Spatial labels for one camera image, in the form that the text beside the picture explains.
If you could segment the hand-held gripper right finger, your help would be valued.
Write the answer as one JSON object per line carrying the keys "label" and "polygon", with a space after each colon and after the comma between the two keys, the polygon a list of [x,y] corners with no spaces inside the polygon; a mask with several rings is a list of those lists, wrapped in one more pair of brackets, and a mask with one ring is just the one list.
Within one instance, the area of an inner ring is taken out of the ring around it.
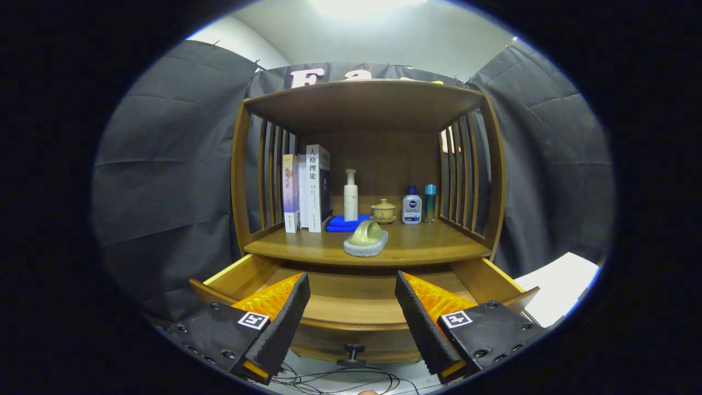
{"label": "hand-held gripper right finger", "polygon": [[472,303],[406,272],[394,288],[429,373],[443,384],[506,362],[547,329],[504,303]]}

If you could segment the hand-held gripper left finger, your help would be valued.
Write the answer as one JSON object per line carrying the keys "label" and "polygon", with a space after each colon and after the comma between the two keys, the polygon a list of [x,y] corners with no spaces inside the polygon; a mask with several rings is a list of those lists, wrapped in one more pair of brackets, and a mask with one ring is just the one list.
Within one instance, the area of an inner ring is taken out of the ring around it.
{"label": "hand-held gripper left finger", "polygon": [[308,273],[298,273],[244,298],[209,302],[160,334],[204,363],[268,385],[282,369],[310,298]]}

